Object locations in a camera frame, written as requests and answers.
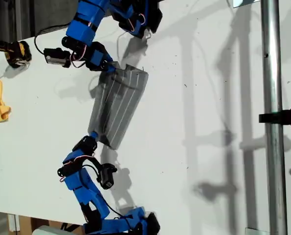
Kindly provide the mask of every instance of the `silver metal pole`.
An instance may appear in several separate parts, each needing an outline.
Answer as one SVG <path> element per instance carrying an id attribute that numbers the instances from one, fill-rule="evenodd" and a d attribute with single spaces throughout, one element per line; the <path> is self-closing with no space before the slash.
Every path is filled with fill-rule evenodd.
<path id="1" fill-rule="evenodd" d="M 279 1 L 261 0 L 265 113 L 282 110 Z M 287 235 L 283 127 L 266 124 L 271 235 Z"/>

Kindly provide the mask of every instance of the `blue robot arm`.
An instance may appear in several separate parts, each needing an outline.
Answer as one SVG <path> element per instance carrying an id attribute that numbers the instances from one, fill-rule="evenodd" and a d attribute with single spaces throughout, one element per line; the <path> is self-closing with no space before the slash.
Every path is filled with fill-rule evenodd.
<path id="1" fill-rule="evenodd" d="M 126 215 L 114 211 L 120 217 L 106 219 L 110 213 L 110 207 L 84 168 L 86 165 L 83 165 L 85 160 L 89 160 L 94 165 L 97 181 L 103 189 L 109 189 L 113 186 L 112 174 L 117 171 L 116 167 L 112 164 L 100 164 L 92 156 L 97 148 L 97 137 L 95 132 L 91 133 L 90 136 L 83 137 L 65 158 L 63 166 L 57 171 L 80 204 L 87 221 L 84 224 L 86 234 L 121 235 L 129 231 L 129 234 L 132 235 L 157 235 L 160 226 L 155 215 L 151 213 L 146 218 L 142 208 L 135 208 Z M 96 207 L 95 210 L 91 209 L 90 203 Z"/>
<path id="2" fill-rule="evenodd" d="M 135 37 L 143 38 L 146 29 L 155 33 L 160 24 L 162 13 L 158 7 L 159 1 L 79 0 L 77 13 L 67 29 L 66 37 L 62 39 L 62 45 L 71 49 L 72 55 L 60 48 L 46 48 L 46 61 L 67 68 L 73 61 L 84 61 L 91 71 L 114 71 L 112 58 L 105 47 L 99 42 L 92 42 L 107 10 L 119 22 L 119 27 Z"/>

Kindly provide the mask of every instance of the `cable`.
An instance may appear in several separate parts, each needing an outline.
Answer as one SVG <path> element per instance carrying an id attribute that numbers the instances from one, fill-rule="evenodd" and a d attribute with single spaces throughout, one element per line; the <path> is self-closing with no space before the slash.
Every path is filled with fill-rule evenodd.
<path id="1" fill-rule="evenodd" d="M 85 166 L 88 166 L 88 167 L 92 168 L 92 169 L 94 170 L 96 176 L 98 177 L 97 170 L 96 170 L 92 165 L 85 164 L 85 165 L 83 165 L 82 167 L 85 167 Z"/>
<path id="2" fill-rule="evenodd" d="M 143 21 L 143 23 L 141 25 L 144 25 L 145 24 L 145 16 L 143 14 L 141 14 L 141 13 L 139 15 L 141 15 L 143 17 L 144 21 Z"/>
<path id="3" fill-rule="evenodd" d="M 111 209 L 112 212 L 114 212 L 115 214 L 117 214 L 117 215 L 119 215 L 120 217 L 122 217 L 122 218 L 125 219 L 125 221 L 127 222 L 128 226 L 129 226 L 129 229 L 132 231 L 133 229 L 132 229 L 131 225 L 129 224 L 129 222 L 128 222 L 128 220 L 127 220 L 127 217 L 126 217 L 126 216 L 123 216 L 121 213 L 115 211 L 115 210 L 114 210 L 114 209 L 113 209 L 113 208 L 112 208 L 112 207 L 107 203 L 107 201 L 105 200 L 105 198 L 104 198 L 102 195 L 100 195 L 100 194 L 98 194 L 98 195 L 103 199 L 103 201 L 106 203 L 106 205 L 109 207 L 109 209 Z"/>
<path id="4" fill-rule="evenodd" d="M 43 28 L 41 29 L 37 34 L 36 36 L 34 37 L 34 46 L 36 47 L 36 49 L 38 50 L 39 53 L 41 53 L 42 55 L 44 55 L 44 53 L 38 48 L 37 46 L 37 37 L 44 31 L 46 30 L 49 30 L 49 29 L 52 29 L 52 28 L 61 28 L 61 27 L 66 27 L 70 25 L 70 22 L 69 23 L 66 23 L 66 24 L 58 24 L 58 25 L 53 25 L 53 26 L 50 26 L 50 27 L 46 27 L 46 28 Z"/>
<path id="5" fill-rule="evenodd" d="M 81 155 L 81 156 L 76 157 L 73 161 L 69 161 L 68 163 L 65 163 L 64 165 L 70 164 L 72 162 L 75 162 L 77 159 L 84 158 L 84 157 L 86 157 L 86 158 L 94 158 L 94 155 L 93 156 L 90 156 L 90 155 Z"/>
<path id="6" fill-rule="evenodd" d="M 80 182 L 81 182 L 82 186 L 85 187 L 86 189 L 90 190 L 89 187 L 88 187 L 88 186 L 83 182 L 82 175 L 81 175 L 81 171 L 79 171 L 79 179 L 80 179 Z M 113 209 L 113 208 L 112 208 L 112 207 L 107 203 L 107 201 L 105 200 L 105 198 L 104 198 L 101 194 L 97 194 L 97 195 L 99 195 L 99 196 L 102 198 L 102 200 L 106 203 L 106 205 L 108 206 L 109 209 L 111 209 L 112 212 L 114 212 L 115 214 L 117 214 L 117 215 L 119 215 L 120 217 L 122 217 L 122 218 L 125 219 L 125 221 L 127 222 L 128 226 L 129 226 L 129 229 L 132 231 L 133 229 L 132 229 L 131 225 L 129 224 L 127 218 L 126 218 L 125 216 L 123 216 L 121 213 L 115 211 L 115 210 L 114 210 L 114 209 Z"/>
<path id="7" fill-rule="evenodd" d="M 74 59 L 74 61 L 79 61 L 79 60 L 81 60 L 81 59 L 83 58 L 83 56 L 85 55 L 86 50 L 87 50 L 87 45 L 85 45 L 85 49 L 83 50 L 83 53 L 82 53 L 82 55 L 81 55 L 81 57 L 80 57 L 79 59 L 75 59 L 75 55 L 73 55 L 73 59 Z"/>
<path id="8" fill-rule="evenodd" d="M 128 19 L 128 21 L 129 21 L 129 23 L 131 25 L 131 28 L 132 28 L 131 32 L 134 32 L 134 26 L 133 26 L 133 24 L 131 23 L 130 19 Z"/>
<path id="9" fill-rule="evenodd" d="M 78 69 L 78 68 L 81 68 L 83 65 L 86 64 L 86 62 L 83 62 L 81 65 L 76 66 L 75 63 L 73 62 L 74 60 L 72 59 L 72 57 L 74 58 L 74 54 L 75 54 L 75 52 L 73 51 L 72 54 L 70 54 L 69 59 L 70 59 L 72 65 L 73 65 L 75 68 L 77 68 L 77 69 Z"/>

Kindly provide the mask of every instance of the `gray cloth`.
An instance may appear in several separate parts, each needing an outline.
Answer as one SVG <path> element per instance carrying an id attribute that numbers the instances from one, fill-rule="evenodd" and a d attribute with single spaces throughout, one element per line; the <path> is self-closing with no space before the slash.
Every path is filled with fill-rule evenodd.
<path id="1" fill-rule="evenodd" d="M 147 79 L 147 72 L 129 65 L 125 70 L 101 73 L 88 132 L 97 132 L 100 142 L 117 149 L 141 99 Z"/>

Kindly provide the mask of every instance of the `white table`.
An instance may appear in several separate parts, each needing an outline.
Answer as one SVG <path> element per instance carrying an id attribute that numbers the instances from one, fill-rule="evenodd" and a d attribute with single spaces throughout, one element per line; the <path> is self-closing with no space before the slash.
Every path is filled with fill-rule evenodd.
<path id="1" fill-rule="evenodd" d="M 291 1 L 281 1 L 280 9 L 283 100 L 290 108 Z M 124 197 L 130 206 L 154 211 L 161 235 L 242 235 L 248 226 L 268 231 L 264 125 L 258 123 L 264 110 L 260 4 L 231 11 L 224 0 L 168 0 L 161 10 L 146 51 L 125 59 L 149 73 L 117 151 L 130 174 L 122 170 L 114 189 L 102 193 L 114 207 L 115 200 L 124 205 Z M 64 33 L 40 36 L 39 47 L 61 46 Z M 122 33 L 111 18 L 97 32 L 114 60 L 131 38 Z M 84 223 L 56 172 L 86 134 L 99 73 L 48 65 L 33 40 L 27 42 L 33 61 L 26 71 L 4 75 L 0 53 L 3 99 L 12 107 L 9 121 L 0 123 L 0 212 Z M 291 234 L 290 127 L 285 134 Z"/>

